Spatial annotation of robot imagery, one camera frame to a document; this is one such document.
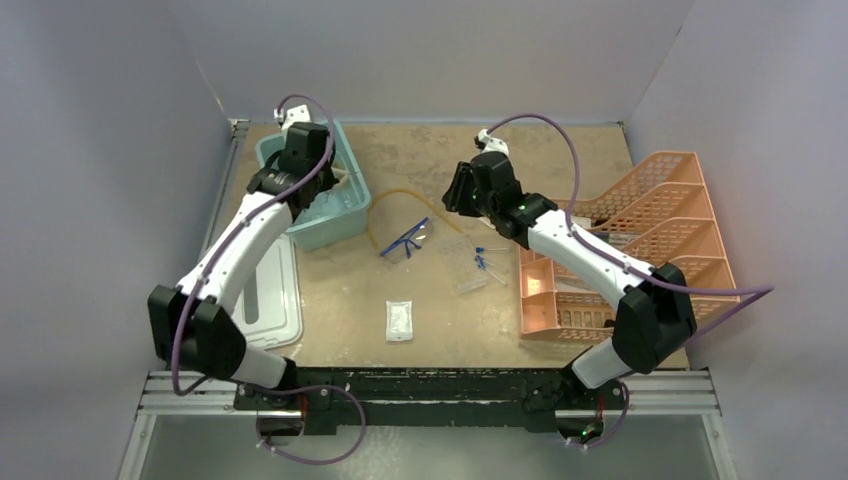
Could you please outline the blue capped pipette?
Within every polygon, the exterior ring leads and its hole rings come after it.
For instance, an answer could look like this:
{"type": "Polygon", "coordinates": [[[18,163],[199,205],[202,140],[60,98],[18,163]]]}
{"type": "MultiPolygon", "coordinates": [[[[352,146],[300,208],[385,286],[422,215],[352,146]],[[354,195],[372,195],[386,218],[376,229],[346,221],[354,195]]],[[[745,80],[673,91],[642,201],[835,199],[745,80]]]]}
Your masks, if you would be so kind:
{"type": "Polygon", "coordinates": [[[489,275],[499,284],[504,287],[508,285],[506,277],[501,273],[501,270],[492,265],[490,262],[487,262],[481,255],[477,255],[475,257],[475,263],[480,270],[489,275]]]}
{"type": "Polygon", "coordinates": [[[482,254],[488,254],[488,253],[504,253],[504,252],[509,252],[510,250],[511,250],[511,248],[510,248],[510,247],[483,247],[483,246],[476,246],[476,247],[474,248],[474,251],[475,251],[477,254],[480,254],[480,255],[482,255],[482,254]]]}

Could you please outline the white sachet packet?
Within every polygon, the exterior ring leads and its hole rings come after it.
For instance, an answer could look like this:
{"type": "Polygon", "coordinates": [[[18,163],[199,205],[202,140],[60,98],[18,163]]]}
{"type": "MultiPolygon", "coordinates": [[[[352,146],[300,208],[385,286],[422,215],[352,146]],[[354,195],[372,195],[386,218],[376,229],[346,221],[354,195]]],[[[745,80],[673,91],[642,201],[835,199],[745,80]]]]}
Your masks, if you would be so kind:
{"type": "Polygon", "coordinates": [[[414,338],[411,301],[386,302],[386,332],[388,342],[406,342],[414,338]]]}

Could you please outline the clear plastic tube rack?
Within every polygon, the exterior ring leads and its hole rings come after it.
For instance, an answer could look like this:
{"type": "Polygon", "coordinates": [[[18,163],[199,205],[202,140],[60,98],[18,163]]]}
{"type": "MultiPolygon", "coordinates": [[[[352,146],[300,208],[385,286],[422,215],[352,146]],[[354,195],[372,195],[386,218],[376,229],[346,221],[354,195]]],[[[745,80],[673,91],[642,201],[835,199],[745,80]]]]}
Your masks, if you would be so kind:
{"type": "Polygon", "coordinates": [[[476,253],[467,236],[452,236],[437,243],[448,277],[457,294],[466,294],[485,287],[488,276],[479,268],[476,253]]]}

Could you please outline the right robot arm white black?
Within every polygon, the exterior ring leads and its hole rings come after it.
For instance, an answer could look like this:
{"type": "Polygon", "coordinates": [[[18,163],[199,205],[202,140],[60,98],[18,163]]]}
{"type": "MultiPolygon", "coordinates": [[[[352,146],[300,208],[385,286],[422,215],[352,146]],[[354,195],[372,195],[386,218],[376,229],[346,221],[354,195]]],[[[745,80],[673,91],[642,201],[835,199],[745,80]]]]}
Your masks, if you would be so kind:
{"type": "Polygon", "coordinates": [[[458,163],[442,202],[451,213],[488,219],[499,235],[565,267],[613,308],[612,335],[562,370],[569,404],[584,407],[607,382],[652,372],[696,333],[678,267],[635,259],[586,232],[552,200],[524,192],[505,154],[458,163]]]}

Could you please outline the blue safety glasses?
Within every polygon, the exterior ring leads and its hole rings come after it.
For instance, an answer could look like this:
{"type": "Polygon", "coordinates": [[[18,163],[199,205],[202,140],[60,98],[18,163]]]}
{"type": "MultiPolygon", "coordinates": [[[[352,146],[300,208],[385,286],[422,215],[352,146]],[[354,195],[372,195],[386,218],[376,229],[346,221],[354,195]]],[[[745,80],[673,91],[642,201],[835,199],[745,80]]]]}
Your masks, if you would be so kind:
{"type": "Polygon", "coordinates": [[[432,230],[433,222],[425,217],[383,248],[379,256],[392,264],[408,260],[423,248],[423,244],[432,236],[432,230]]]}

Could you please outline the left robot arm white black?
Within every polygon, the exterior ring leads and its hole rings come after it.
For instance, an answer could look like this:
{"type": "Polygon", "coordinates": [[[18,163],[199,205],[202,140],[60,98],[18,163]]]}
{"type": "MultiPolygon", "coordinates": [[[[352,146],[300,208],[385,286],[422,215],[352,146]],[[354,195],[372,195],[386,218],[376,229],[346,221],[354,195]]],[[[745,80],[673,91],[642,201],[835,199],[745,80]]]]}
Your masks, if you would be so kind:
{"type": "Polygon", "coordinates": [[[198,265],[174,287],[156,286],[147,306],[156,354],[171,368],[180,396],[180,370],[205,379],[249,384],[272,408],[297,399],[293,360],[248,343],[233,320],[247,280],[277,239],[322,192],[337,184],[331,168],[335,133],[325,125],[295,122],[248,183],[237,214],[198,265]]]}

